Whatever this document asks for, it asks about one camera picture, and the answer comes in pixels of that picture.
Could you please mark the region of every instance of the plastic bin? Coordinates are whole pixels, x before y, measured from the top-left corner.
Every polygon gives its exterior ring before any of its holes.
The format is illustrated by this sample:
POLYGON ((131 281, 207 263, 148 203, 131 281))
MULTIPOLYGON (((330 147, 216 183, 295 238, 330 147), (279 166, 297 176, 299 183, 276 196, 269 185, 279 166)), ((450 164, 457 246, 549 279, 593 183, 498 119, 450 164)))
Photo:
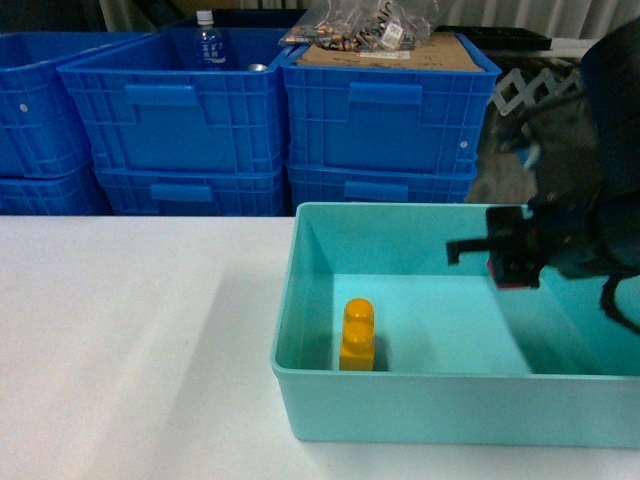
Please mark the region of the plastic bin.
POLYGON ((0 176, 59 177, 89 142, 56 67, 142 33, 30 32, 0 36, 0 176))
POLYGON ((117 215, 277 216, 285 213, 280 172, 192 174, 96 169, 117 215))
POLYGON ((59 178, 0 178, 0 214, 107 215, 107 197, 86 163, 59 178))
POLYGON ((476 176, 287 168, 293 206, 305 202, 463 203, 476 176))
POLYGON ((436 31, 461 33, 482 50, 551 50, 551 38, 526 28, 440 25, 436 31))
MULTIPOLYGON (((271 363, 293 433, 325 441, 640 447, 640 337, 600 310, 605 279, 543 270, 498 290, 484 206, 305 204, 297 212, 271 363), (376 319, 374 371, 337 370, 342 311, 376 319)), ((640 318, 640 278, 617 292, 640 318)))
POLYGON ((306 47, 298 49, 283 65, 291 158, 315 167, 473 172, 500 70, 457 37, 484 72, 299 66, 306 47))
POLYGON ((96 168, 274 173, 288 142, 280 30, 222 30, 228 71, 199 71, 193 29, 59 69, 96 168), (253 63, 266 71, 247 71, 253 63))

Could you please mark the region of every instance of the bottle cap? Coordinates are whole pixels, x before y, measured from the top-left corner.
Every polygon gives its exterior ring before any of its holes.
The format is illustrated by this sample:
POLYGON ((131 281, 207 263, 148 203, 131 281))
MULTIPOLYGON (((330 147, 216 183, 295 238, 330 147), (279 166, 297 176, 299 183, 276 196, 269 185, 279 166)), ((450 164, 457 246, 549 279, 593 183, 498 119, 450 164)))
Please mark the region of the bottle cap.
POLYGON ((196 12, 198 25, 213 25, 213 12, 211 10, 198 10, 196 12))
POLYGON ((250 72, 264 72, 268 68, 269 67, 263 65, 262 63, 252 63, 247 67, 247 70, 249 70, 250 72))

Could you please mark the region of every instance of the black cable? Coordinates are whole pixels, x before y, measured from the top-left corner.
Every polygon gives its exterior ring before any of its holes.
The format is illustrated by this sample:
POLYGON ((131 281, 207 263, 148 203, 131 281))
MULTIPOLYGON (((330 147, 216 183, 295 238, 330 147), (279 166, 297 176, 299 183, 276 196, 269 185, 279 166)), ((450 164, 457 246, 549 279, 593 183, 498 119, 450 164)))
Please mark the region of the black cable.
POLYGON ((525 123, 527 123, 532 117, 539 115, 540 113, 547 112, 554 108, 562 107, 568 103, 580 101, 586 97, 584 90, 564 94, 557 97, 547 97, 544 101, 534 105, 533 107, 525 108, 520 114, 507 125, 504 132, 500 134, 500 145, 498 147, 501 152, 509 152, 514 147, 514 142, 517 142, 521 136, 521 130, 525 123))
POLYGON ((629 320, 616 305, 616 289, 618 288, 618 284, 625 278, 628 277, 609 277, 607 283, 602 287, 600 307, 604 310, 604 313, 607 314, 607 317, 626 329, 631 330, 636 335, 640 335, 640 326, 629 320))

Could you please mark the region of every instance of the plastic water bottle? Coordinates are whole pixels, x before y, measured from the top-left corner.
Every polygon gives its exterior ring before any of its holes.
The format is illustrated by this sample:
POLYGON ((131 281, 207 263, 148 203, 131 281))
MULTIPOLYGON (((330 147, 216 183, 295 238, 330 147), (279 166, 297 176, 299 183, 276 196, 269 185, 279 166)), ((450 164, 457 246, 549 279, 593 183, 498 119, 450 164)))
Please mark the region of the plastic water bottle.
POLYGON ((227 62, 222 34, 213 26, 213 12, 198 10, 198 31, 195 38, 196 55, 203 70, 224 70, 227 62))

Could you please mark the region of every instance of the teal plastic bin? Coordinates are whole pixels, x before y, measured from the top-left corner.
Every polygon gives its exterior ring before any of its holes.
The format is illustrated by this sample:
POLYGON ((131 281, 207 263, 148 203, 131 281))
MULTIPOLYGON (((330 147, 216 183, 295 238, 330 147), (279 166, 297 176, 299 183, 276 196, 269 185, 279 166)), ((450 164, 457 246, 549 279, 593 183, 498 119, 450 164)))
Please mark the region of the teal plastic bin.
MULTIPOLYGON (((640 336, 600 310, 604 279, 545 269, 498 290, 485 206, 307 203, 298 208, 271 363, 304 440, 640 447, 640 336), (372 372, 339 371, 345 304, 375 308, 372 372)), ((618 304, 640 319, 638 279, 618 304)))

